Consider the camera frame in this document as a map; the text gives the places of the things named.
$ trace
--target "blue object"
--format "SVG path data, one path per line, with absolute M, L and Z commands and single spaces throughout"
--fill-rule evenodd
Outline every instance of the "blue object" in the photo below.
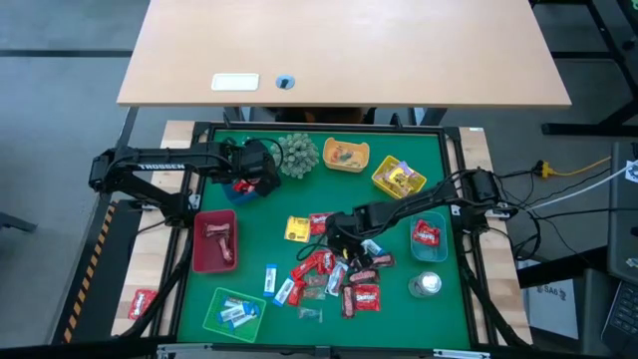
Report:
M 221 185 L 221 188 L 223 189 L 224 194 L 226 194 L 226 198 L 228 198 L 228 200 L 230 200 L 231 203 L 240 205 L 240 204 L 245 204 L 259 198 L 259 194 L 257 194 L 256 191 L 252 191 L 246 194 L 240 193 L 232 189 L 233 185 L 234 183 Z
M 412 233 L 415 231 L 419 219 L 441 230 L 439 234 L 439 246 L 425 245 L 412 239 Z M 446 219 L 434 211 L 426 211 L 413 215 L 410 219 L 410 249 L 412 250 L 412 255 L 418 260 L 429 262 L 442 262 L 448 259 L 447 225 Z
M 295 86 L 295 78 L 290 75 L 281 75 L 277 77 L 277 88 L 282 90 L 290 90 Z

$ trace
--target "green plant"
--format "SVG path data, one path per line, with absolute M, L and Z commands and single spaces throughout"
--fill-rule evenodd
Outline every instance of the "green plant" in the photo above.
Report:
M 303 175 L 310 172 L 319 163 L 319 150 L 312 143 L 307 134 L 288 135 L 279 138 L 279 145 L 283 150 L 283 164 L 281 172 L 295 179 L 303 179 Z M 276 163 L 282 161 L 282 154 L 276 145 L 270 150 Z

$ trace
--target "concrete floor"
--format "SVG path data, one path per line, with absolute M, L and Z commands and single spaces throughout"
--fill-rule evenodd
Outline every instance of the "concrete floor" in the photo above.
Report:
M 598 5 L 617 40 L 629 38 L 615 2 Z M 147 6 L 143 0 L 4 0 L 0 48 L 131 49 Z M 535 14 L 550 49 L 603 49 L 584 8 L 540 5 Z M 630 55 L 633 68 L 638 68 L 636 53 Z M 126 111 L 116 105 L 116 97 L 127 63 L 0 58 L 0 167 L 5 169 L 0 210 L 39 224 L 33 234 L 0 231 L 0 347 L 48 341 L 95 200 L 87 187 L 91 158 L 115 143 L 124 121 Z M 600 121 L 630 98 L 622 76 L 609 62 L 559 61 L 557 67 L 573 102 L 570 109 L 450 110 L 443 125 L 485 128 L 500 174 L 527 169 L 540 159 L 569 171 L 608 156 L 612 140 L 544 137 L 539 125 Z M 379 122 L 388 122 L 392 112 L 381 112 Z M 167 120 L 220 120 L 220 114 L 216 108 L 142 109 L 131 144 L 158 146 Z M 581 178 L 537 180 L 532 198 Z M 524 196 L 528 181 L 509 179 L 506 187 Z M 540 214 L 604 207 L 607 191 L 603 186 Z M 604 213 L 555 222 L 577 250 L 606 241 Z M 514 241 L 532 234 L 522 216 L 508 229 Z M 570 254 L 546 225 L 543 236 L 539 255 Z

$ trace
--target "white card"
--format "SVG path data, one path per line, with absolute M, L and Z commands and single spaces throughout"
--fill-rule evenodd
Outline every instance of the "white card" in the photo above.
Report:
M 259 74 L 214 74 L 210 88 L 213 91 L 256 91 Z

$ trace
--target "wooden desk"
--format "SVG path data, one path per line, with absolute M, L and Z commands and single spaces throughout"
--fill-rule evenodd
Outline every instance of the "wooden desk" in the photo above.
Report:
M 214 92 L 217 73 L 259 87 Z M 570 105 L 527 0 L 153 0 L 118 103 Z
M 170 148 L 188 147 L 193 124 L 193 122 L 168 122 L 161 146 Z M 461 129 L 461 136 L 467 167 L 470 169 L 480 166 L 483 169 L 491 170 L 491 160 L 482 129 L 463 128 Z M 452 171 L 455 171 L 457 166 L 452 141 L 448 141 L 448 144 Z M 176 192 L 179 191 L 181 178 L 182 173 L 179 172 L 155 172 L 152 182 L 166 191 Z M 196 179 L 192 179 L 191 184 L 195 183 Z M 161 214 L 158 211 L 145 212 L 140 227 L 160 221 L 160 216 Z M 490 219 L 488 224 L 506 231 L 504 223 L 499 220 Z M 123 333 L 133 324 L 133 320 L 128 319 L 128 314 L 135 291 L 139 288 L 157 288 L 159 286 L 169 236 L 170 229 L 164 226 L 149 230 L 138 236 L 131 256 L 129 271 L 125 280 L 120 305 L 116 313 L 112 334 Z M 178 246 L 179 250 L 177 251 L 176 258 L 181 256 L 184 238 L 185 231 L 183 231 L 180 237 L 181 243 Z M 505 320 L 513 327 L 518 336 L 528 343 L 531 343 L 529 326 L 518 288 L 516 269 L 507 239 L 498 233 L 488 232 L 481 236 L 480 242 L 485 275 L 493 303 Z M 474 265 L 470 255 L 468 259 L 471 265 Z M 173 294 L 171 294 L 164 306 L 163 320 L 159 334 L 167 334 L 167 324 L 172 315 L 172 298 Z M 474 306 L 478 339 L 479 342 L 486 343 L 487 337 L 484 330 L 482 310 L 476 298 L 474 298 Z

